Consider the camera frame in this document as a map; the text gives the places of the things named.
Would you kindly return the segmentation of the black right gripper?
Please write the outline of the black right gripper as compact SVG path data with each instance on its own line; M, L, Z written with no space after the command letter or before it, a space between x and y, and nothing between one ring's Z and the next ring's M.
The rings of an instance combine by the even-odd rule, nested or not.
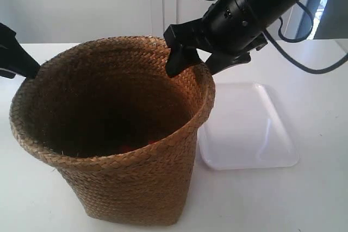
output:
M260 50L267 44L245 5L238 4L237 0L218 0L203 17L169 25L164 39L171 48L165 65L170 78L200 64L196 48L212 53L205 64L215 75L230 67L249 63L251 57L248 51Z

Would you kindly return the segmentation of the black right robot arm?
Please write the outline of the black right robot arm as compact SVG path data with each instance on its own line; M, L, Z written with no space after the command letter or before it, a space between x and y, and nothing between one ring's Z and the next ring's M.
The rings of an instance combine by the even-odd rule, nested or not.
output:
M211 74L250 62L250 51L274 39L267 28L300 0L209 0L203 17L170 25L164 39L170 48L165 69L175 77L201 62L198 50L210 53Z

